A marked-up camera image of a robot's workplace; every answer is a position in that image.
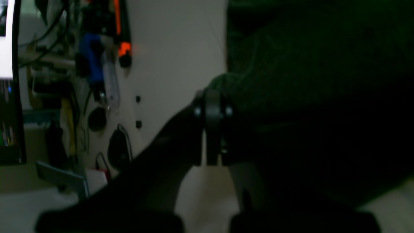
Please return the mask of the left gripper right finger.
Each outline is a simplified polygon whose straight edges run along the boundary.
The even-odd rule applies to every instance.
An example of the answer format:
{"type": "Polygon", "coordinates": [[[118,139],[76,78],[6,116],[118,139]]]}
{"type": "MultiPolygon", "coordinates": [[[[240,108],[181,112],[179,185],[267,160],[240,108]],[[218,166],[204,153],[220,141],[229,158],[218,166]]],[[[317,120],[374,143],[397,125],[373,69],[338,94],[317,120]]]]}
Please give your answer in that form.
{"type": "Polygon", "coordinates": [[[374,215],[355,210],[313,184],[323,135],[305,126],[276,125],[258,132],[231,100],[213,92],[213,164],[228,166],[241,212],[232,233],[379,233],[374,215]]]}

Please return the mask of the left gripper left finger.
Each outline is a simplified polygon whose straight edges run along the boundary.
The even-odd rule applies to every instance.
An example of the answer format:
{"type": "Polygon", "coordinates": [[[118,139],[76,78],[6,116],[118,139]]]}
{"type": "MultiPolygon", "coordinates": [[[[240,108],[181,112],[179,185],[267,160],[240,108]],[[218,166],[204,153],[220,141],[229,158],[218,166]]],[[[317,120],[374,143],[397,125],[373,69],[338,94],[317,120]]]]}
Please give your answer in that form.
{"type": "Polygon", "coordinates": [[[201,164],[203,94],[178,112],[128,167],[92,197],[64,210],[47,211],[37,233],[183,233],[172,210],[193,165],[201,164]]]}

